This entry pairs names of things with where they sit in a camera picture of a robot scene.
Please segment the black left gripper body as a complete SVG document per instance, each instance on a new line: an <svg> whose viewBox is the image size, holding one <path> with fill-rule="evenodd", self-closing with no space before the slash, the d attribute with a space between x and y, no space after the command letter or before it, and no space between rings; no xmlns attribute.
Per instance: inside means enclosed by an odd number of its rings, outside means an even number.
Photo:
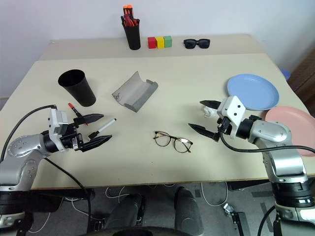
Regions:
<svg viewBox="0 0 315 236"><path fill-rule="evenodd" d="M65 133L60 138L62 145L65 148L81 150L83 148L83 138L81 133L77 132L79 126L83 124L83 118L74 118L73 123L66 126Z"/></svg>

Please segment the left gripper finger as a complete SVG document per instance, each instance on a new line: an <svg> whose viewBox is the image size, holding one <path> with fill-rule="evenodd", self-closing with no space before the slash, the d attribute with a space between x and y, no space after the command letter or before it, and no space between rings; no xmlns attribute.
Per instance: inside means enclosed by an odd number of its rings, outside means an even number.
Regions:
<svg viewBox="0 0 315 236"><path fill-rule="evenodd" d="M74 124L89 124L93 123L101 118L103 118L103 114L89 114L81 117L77 117L73 119Z"/></svg>
<svg viewBox="0 0 315 236"><path fill-rule="evenodd" d="M109 141L112 137L113 135L105 135L105 136L99 136L94 139L91 139L87 143L80 144L80 150L89 151L91 149L97 148L103 145L105 142Z"/></svg>

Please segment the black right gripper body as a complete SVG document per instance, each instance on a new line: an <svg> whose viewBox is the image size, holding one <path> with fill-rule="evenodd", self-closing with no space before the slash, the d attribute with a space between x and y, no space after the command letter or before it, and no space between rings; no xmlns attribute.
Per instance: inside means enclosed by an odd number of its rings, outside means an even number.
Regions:
<svg viewBox="0 0 315 236"><path fill-rule="evenodd" d="M214 134L213 139L218 142L221 138L221 134L230 135L232 131L232 125L230 124L231 121L229 118L218 118L217 124L218 124L218 131Z"/></svg>

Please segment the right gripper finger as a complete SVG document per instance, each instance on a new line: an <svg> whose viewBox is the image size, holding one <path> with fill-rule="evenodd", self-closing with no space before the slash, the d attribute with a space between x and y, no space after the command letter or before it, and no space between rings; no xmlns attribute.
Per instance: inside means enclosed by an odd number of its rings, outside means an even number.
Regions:
<svg viewBox="0 0 315 236"><path fill-rule="evenodd" d="M206 130L205 127L203 126L200 126L200 125L197 125L197 124L192 124L192 123L189 123L189 126L194 130L196 131L197 133L205 136L205 137L208 137L212 140L216 140L217 139L217 133L214 133L214 132L211 132L211 131L208 131Z"/></svg>
<svg viewBox="0 0 315 236"><path fill-rule="evenodd" d="M215 110L217 110L221 104L219 101L216 101L216 100L203 100L203 101L200 101L200 103L204 105L205 107L215 109Z"/></svg>

